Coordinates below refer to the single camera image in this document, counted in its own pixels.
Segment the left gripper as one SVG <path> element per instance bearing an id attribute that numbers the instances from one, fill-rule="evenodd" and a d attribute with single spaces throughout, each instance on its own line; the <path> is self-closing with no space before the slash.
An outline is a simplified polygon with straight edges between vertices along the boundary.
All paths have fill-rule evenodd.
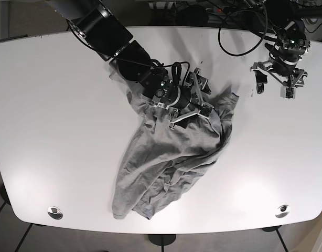
<path id="1" fill-rule="evenodd" d="M 272 60 L 253 64 L 250 71 L 255 74 L 257 94 L 264 92 L 264 85 L 267 84 L 267 75 L 265 73 L 267 73 L 281 85 L 282 98 L 295 99 L 296 89 L 304 86 L 304 78 L 308 76 L 308 73 L 304 69 L 294 68 L 286 76 L 282 76 L 276 70 L 278 70 L 278 66 L 274 66 Z"/>

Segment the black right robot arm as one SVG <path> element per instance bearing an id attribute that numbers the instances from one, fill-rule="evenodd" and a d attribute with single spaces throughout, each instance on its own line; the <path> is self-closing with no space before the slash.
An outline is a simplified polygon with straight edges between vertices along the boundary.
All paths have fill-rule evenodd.
<path id="1" fill-rule="evenodd" d="M 140 85 L 138 95 L 151 107 L 169 111 L 170 127 L 185 128 L 193 117 L 208 119 L 214 109 L 200 70 L 187 70 L 189 62 L 162 64 L 153 59 L 102 1 L 46 1 L 67 22 L 74 36 L 95 51 L 126 82 Z"/>

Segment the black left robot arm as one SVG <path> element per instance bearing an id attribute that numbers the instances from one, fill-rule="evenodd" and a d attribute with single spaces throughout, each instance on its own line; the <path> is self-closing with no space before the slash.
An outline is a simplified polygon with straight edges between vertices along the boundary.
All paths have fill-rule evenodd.
<path id="1" fill-rule="evenodd" d="M 226 54 L 232 57 L 245 56 L 258 48 L 264 40 L 273 42 L 264 45 L 269 52 L 268 60 L 255 62 L 250 68 L 255 74 L 258 94 L 264 92 L 264 85 L 267 84 L 266 74 L 282 85 L 281 97 L 286 99 L 294 99 L 296 89 L 304 86 L 304 78 L 308 73 L 297 68 L 297 64 L 308 53 L 310 41 L 305 34 L 303 21 L 296 17 L 295 7 L 290 1 L 244 1 L 243 4 L 228 7 L 226 10 L 225 19 L 247 12 L 264 21 L 262 33 L 250 28 L 249 24 L 244 24 L 249 31 L 260 37 L 258 44 L 247 52 L 232 54 L 218 41 Z"/>

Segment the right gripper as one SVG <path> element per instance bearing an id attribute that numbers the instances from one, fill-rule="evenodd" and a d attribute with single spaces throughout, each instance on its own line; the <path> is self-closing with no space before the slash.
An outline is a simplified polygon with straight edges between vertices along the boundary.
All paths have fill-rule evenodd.
<path id="1" fill-rule="evenodd" d="M 150 104 L 163 108 L 169 112 L 169 127 L 186 128 L 196 117 L 208 119 L 213 105 L 203 98 L 203 94 L 210 95 L 211 89 L 208 79 L 200 75 L 200 69 L 186 73 L 181 82 L 181 68 L 172 67 L 171 79 L 165 77 L 156 89 Z"/>

